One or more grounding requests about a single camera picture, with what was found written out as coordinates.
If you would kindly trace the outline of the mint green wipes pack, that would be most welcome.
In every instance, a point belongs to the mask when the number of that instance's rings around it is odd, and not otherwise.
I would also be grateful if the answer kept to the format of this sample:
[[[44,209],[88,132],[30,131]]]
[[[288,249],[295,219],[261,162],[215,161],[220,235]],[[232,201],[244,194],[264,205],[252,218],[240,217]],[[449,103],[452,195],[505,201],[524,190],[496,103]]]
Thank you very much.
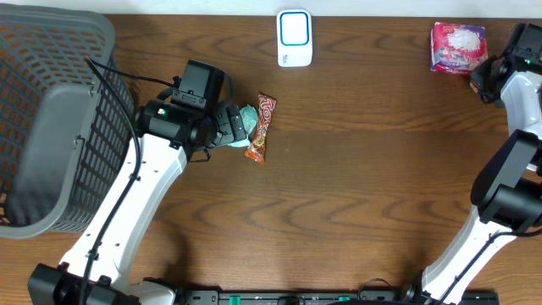
[[[257,110],[253,106],[247,105],[241,109],[241,118],[246,132],[246,138],[242,141],[231,143],[230,147],[249,147],[252,143],[250,136],[257,125]]]

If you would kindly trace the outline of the orange chocolate bar wrapper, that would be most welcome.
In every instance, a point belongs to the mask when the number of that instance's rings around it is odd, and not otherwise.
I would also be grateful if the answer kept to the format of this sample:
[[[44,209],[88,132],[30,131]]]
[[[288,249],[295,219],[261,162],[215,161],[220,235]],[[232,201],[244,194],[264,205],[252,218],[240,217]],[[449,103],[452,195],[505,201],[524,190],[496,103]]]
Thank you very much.
[[[265,162],[265,153],[267,149],[268,128],[274,116],[277,100],[265,94],[258,95],[258,121],[256,133],[252,139],[251,145],[245,150],[245,156],[258,162]]]

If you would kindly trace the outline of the red purple snack packet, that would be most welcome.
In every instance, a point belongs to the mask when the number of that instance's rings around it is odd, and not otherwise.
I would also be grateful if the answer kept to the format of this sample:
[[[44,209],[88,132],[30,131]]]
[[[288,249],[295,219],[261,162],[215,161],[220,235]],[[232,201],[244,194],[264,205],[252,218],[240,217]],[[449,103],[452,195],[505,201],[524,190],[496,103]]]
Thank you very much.
[[[483,26],[435,22],[430,34],[430,70],[470,74],[488,59]]]

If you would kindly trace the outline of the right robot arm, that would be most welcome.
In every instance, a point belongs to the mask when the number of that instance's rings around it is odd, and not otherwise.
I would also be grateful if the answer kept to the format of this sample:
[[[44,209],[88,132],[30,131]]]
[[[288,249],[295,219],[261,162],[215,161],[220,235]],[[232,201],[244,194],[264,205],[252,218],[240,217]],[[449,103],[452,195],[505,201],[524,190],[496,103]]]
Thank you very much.
[[[509,137],[473,183],[472,208],[443,254],[405,293],[416,304],[458,304],[481,269],[518,237],[541,233],[541,28],[520,23],[498,56],[470,75],[484,103],[506,110]]]

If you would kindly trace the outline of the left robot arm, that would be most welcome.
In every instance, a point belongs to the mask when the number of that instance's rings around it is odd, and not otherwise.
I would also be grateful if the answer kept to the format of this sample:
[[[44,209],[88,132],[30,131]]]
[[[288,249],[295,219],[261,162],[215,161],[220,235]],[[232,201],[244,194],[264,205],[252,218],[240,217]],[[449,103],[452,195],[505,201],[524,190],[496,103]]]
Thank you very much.
[[[238,106],[209,108],[152,99],[135,117],[136,135],[96,215],[59,266],[36,266],[35,304],[175,304],[178,289],[160,280],[130,285],[137,250],[164,195],[197,151],[246,138]]]

